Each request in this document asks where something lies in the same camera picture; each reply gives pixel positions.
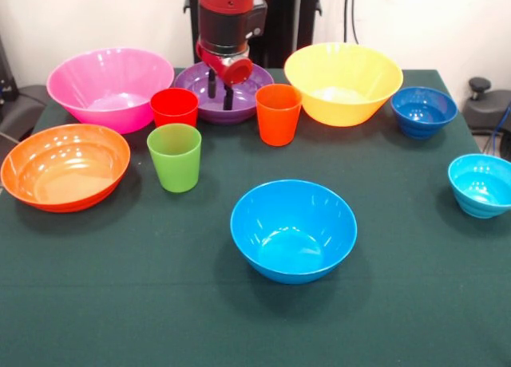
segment purple bowl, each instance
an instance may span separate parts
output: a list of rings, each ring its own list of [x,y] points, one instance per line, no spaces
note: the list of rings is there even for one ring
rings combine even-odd
[[[232,110],[224,110],[224,84],[216,78],[216,97],[208,97],[209,68],[203,62],[185,69],[174,81],[174,87],[191,90],[199,97],[199,117],[212,124],[238,124],[256,114],[256,92],[273,84],[271,74],[254,64],[252,75],[243,84],[234,85]]]

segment bowl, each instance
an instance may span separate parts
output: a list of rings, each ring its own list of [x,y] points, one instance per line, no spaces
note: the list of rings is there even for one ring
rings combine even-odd
[[[77,120],[121,134],[153,120],[151,97],[168,88],[174,68],[142,49],[100,49],[60,64],[48,77],[50,96]]]
[[[191,90],[199,97],[199,118],[211,124],[239,124],[256,114],[256,93],[259,88],[273,84],[271,74],[254,64],[251,76],[243,83],[234,85],[232,110],[224,110],[225,89],[216,77],[216,96],[208,97],[209,67],[199,62],[176,76],[174,86]]]
[[[309,45],[284,65],[289,82],[303,94],[303,109],[331,126],[354,126],[371,118],[401,87],[398,65],[383,54],[347,43]]]
[[[449,181],[460,208],[487,219],[511,210],[511,163],[486,154],[467,154],[449,166]]]
[[[234,243],[265,277],[302,284],[331,272],[357,237],[353,211],[324,186],[276,180],[251,189],[231,216]]]
[[[416,140],[431,138],[458,114],[452,98],[420,86],[399,90],[390,104],[403,134]]]
[[[128,143],[112,129],[68,124],[16,145],[0,175],[4,188],[23,203],[56,213],[80,211],[115,189],[129,157]]]

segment knob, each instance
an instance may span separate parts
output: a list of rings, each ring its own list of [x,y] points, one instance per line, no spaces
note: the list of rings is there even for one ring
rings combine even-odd
[[[472,100],[477,100],[480,95],[491,88],[492,83],[484,77],[472,77],[469,80],[469,85],[472,89]]]

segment blue bowl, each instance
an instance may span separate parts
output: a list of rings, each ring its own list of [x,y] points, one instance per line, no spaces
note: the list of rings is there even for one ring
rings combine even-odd
[[[451,162],[449,181],[461,209],[476,218],[511,210],[511,163],[486,154],[467,154]]]
[[[458,114],[452,98],[430,88],[401,89],[393,95],[390,104],[401,131],[416,140],[434,136]]]
[[[357,223],[347,203],[326,187],[277,180],[251,189],[238,201],[231,233],[257,271],[296,285],[323,277],[350,254]]]

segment green cup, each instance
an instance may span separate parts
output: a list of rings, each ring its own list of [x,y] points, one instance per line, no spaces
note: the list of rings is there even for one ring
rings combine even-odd
[[[167,124],[154,129],[147,146],[163,189],[182,193],[199,182],[200,132],[188,124]]]

